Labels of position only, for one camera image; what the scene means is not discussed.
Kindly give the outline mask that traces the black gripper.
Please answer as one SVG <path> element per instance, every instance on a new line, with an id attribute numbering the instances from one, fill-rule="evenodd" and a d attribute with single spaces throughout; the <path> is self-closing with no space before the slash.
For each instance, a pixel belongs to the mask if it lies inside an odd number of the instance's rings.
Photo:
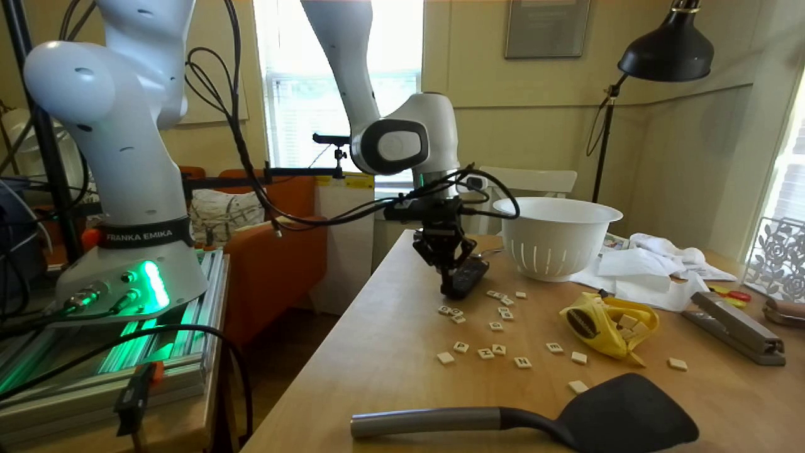
<path id="1" fill-rule="evenodd" d="M 455 269 L 470 256 L 475 242 L 461 225 L 461 207 L 437 203 L 420 215 L 412 247 L 430 266 Z"/>

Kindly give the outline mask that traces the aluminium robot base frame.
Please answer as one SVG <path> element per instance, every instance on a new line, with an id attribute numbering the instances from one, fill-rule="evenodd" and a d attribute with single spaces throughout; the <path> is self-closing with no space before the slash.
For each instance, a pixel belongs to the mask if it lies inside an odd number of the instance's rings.
<path id="1" fill-rule="evenodd" d="M 220 354 L 226 256 L 201 254 L 206 291 L 161 315 L 68 324 L 8 340 L 0 354 L 0 443 L 45 441 L 115 419 L 114 404 L 139 366 L 159 364 L 146 410 L 196 402 Z"/>

